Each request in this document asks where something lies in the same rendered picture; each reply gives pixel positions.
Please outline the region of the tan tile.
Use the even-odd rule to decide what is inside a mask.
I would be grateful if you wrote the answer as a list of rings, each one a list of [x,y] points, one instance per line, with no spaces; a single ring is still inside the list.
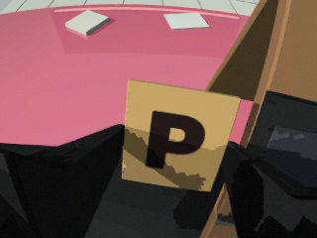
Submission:
[[[211,191],[241,100],[128,79],[122,179]]]

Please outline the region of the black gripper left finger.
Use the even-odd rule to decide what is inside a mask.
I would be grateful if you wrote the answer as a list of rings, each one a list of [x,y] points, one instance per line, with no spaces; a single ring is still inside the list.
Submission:
[[[19,155],[0,148],[0,203],[25,238],[84,238],[120,160],[124,124]]]

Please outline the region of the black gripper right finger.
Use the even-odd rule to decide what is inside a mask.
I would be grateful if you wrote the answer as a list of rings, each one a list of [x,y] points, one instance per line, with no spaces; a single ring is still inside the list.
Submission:
[[[222,158],[238,238],[317,238],[317,193],[229,140]]]

